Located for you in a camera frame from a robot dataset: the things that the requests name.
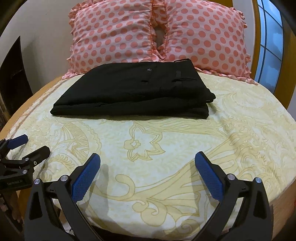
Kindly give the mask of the black pants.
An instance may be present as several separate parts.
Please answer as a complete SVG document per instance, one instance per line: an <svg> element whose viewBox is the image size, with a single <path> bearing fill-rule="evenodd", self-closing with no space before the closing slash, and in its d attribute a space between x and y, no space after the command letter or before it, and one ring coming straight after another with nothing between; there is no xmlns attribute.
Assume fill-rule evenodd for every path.
<svg viewBox="0 0 296 241"><path fill-rule="evenodd" d="M56 116L180 116L206 119L216 96L190 59L104 64L53 105Z"/></svg>

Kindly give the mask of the black television screen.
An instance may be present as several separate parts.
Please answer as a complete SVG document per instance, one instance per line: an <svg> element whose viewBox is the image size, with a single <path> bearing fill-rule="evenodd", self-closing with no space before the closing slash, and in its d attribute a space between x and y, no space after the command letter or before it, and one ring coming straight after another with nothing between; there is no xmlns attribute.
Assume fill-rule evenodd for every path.
<svg viewBox="0 0 296 241"><path fill-rule="evenodd" d="M9 115L13 115L32 96L18 37L1 65L1 97Z"/></svg>

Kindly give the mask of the cream patterned bed sheet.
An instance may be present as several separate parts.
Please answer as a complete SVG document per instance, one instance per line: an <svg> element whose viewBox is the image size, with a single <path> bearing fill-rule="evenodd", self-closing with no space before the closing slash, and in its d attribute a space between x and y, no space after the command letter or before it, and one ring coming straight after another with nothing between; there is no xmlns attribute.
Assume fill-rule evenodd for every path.
<svg viewBox="0 0 296 241"><path fill-rule="evenodd" d="M9 153L12 159L50 148L34 172L43 181L99 154L97 179L78 203L87 219L111 232L160 240L192 239L218 204L194 166L203 151L226 173L262 179L277 234L295 209L295 120L260 84L201 78L216 96L206 120L53 116L53 104L78 80L57 78L15 113L1 137L28 136Z"/></svg>

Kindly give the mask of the left polka dot pillow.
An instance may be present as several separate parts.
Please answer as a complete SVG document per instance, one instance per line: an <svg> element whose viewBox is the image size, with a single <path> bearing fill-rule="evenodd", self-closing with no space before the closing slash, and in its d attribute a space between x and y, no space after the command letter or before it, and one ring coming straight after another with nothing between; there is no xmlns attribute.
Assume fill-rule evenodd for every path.
<svg viewBox="0 0 296 241"><path fill-rule="evenodd" d="M108 63L161 60L152 1L84 1L68 16L73 43L64 79Z"/></svg>

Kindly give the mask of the polka dot pillow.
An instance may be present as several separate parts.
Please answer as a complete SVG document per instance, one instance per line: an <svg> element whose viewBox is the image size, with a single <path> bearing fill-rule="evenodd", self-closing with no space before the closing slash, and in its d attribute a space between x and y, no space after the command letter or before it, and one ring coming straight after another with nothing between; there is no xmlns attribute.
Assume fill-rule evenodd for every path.
<svg viewBox="0 0 296 241"><path fill-rule="evenodd" d="M161 60L152 1L84 1L68 16L73 43L64 79L108 63Z"/></svg>
<svg viewBox="0 0 296 241"><path fill-rule="evenodd" d="M212 1L153 1L153 25L165 34L157 47L161 61L182 59L206 74L255 84L250 77L241 11Z"/></svg>

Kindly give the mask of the wooden framed window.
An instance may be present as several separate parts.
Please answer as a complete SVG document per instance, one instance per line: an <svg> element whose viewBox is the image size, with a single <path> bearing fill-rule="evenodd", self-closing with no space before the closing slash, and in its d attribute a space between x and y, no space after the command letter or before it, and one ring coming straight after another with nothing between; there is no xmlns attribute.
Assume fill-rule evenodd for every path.
<svg viewBox="0 0 296 241"><path fill-rule="evenodd" d="M253 1L252 75L288 108L295 89L295 34L271 1Z"/></svg>

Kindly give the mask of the right polka dot pillow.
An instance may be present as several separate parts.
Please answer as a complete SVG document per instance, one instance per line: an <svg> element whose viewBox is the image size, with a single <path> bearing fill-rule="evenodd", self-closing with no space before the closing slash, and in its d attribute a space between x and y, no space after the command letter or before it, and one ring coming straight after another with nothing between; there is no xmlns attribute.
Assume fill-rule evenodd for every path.
<svg viewBox="0 0 296 241"><path fill-rule="evenodd" d="M212 1L153 1L153 25L165 34L157 47L161 61L182 59L206 74L255 84L250 77L241 11Z"/></svg>

